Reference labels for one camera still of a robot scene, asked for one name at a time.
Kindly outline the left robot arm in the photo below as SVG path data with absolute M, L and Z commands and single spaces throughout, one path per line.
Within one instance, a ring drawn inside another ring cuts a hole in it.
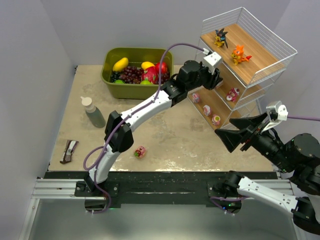
M 221 63 L 218 57 L 201 62 L 187 60 L 179 72 L 172 75 L 151 97 L 129 110 L 111 112 L 105 127 L 104 145 L 97 148 L 100 151 L 98 158 L 90 167 L 83 167 L 87 170 L 84 182 L 88 192 L 92 193 L 106 181 L 116 159 L 133 145 L 133 133 L 141 124 L 180 103 L 196 88 L 214 89 L 222 81 L 218 69 Z

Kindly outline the orange fox toy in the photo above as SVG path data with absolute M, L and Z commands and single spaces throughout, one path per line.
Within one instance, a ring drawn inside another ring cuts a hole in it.
M 233 59 L 233 63 L 237 65 L 242 62 L 248 62 L 252 56 L 247 55 L 244 57 L 244 45 L 237 45 L 232 51 L 231 57 Z

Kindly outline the pink toy white belly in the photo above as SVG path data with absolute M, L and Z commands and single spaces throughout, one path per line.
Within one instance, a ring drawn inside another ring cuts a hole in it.
M 203 113 L 205 116 L 210 116 L 212 113 L 211 107 L 209 105 L 204 105 L 203 106 Z

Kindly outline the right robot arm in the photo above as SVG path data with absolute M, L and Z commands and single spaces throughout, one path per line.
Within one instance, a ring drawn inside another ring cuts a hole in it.
M 283 143 L 275 130 L 281 121 L 277 113 L 231 118 L 235 130 L 218 128 L 214 132 L 231 153 L 254 148 L 288 180 L 305 193 L 298 197 L 265 187 L 236 171 L 229 171 L 218 187 L 226 194 L 238 194 L 261 201 L 292 218 L 300 229 L 320 233 L 320 142 L 310 133 L 300 133 Z

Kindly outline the pink red bear toy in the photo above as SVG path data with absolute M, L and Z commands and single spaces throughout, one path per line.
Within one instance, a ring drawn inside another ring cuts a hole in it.
M 228 94 L 226 95 L 226 100 L 229 102 L 233 102 L 235 103 L 237 100 L 237 97 L 239 96 L 240 93 L 240 89 L 239 88 L 231 88 L 228 92 Z

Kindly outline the black cat toy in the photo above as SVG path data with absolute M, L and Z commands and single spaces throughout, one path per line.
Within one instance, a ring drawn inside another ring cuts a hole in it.
M 227 43 L 227 38 L 226 34 L 228 32 L 225 31 L 224 28 L 221 28 L 220 30 L 216 29 L 215 30 L 215 42 L 214 44 L 220 48 L 220 47 L 226 47 L 228 49 L 228 43 Z

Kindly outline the pink toy green top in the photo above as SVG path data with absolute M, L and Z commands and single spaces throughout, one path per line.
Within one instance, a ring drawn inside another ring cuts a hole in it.
M 212 124 L 213 124 L 214 126 L 218 126 L 218 125 L 220 125 L 220 123 L 221 123 L 221 117 L 220 117 L 219 115 L 217 115 L 217 114 L 214 114 L 214 115 L 212 116 L 211 121 L 212 121 Z

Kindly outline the pink toy blue trim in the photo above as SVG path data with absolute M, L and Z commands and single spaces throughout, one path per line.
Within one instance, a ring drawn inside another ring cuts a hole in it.
M 200 96 L 199 96 L 198 93 L 194 92 L 194 93 L 191 94 L 191 96 L 192 96 L 192 102 L 193 103 L 197 104 L 197 103 L 200 102 Z

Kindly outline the pink bear strawberry toy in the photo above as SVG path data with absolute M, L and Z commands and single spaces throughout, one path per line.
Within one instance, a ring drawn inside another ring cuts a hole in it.
M 134 152 L 134 156 L 138 159 L 141 159 L 144 157 L 144 155 L 146 154 L 147 150 L 144 146 L 139 146 L 135 152 Z

